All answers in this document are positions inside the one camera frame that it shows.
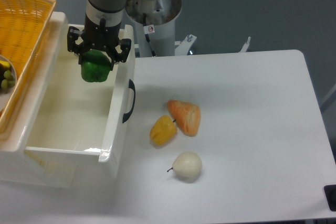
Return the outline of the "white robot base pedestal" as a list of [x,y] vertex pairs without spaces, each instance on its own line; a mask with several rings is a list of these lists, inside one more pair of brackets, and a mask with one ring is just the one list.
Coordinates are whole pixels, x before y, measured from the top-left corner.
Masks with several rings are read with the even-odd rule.
[[197,37],[175,41],[175,22],[182,0],[127,0],[125,11],[134,23],[140,57],[184,56]]

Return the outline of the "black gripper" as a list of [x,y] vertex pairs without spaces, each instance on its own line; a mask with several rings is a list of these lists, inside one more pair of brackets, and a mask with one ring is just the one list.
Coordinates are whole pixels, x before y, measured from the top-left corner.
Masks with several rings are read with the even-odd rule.
[[131,50],[131,39],[119,39],[121,23],[115,26],[107,26],[107,22],[101,26],[85,18],[84,30],[75,26],[69,26],[67,32],[67,50],[78,56],[78,64],[82,64],[83,55],[90,49],[106,51],[111,59],[110,70],[116,63],[125,63]]

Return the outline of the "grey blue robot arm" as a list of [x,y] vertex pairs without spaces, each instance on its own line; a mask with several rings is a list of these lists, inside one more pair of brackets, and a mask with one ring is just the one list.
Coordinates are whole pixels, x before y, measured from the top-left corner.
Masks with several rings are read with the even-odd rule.
[[126,3],[127,0],[87,0],[84,29],[71,26],[67,34],[67,49],[78,55],[79,64],[91,49],[106,52],[112,67],[126,62],[132,41],[119,38]]

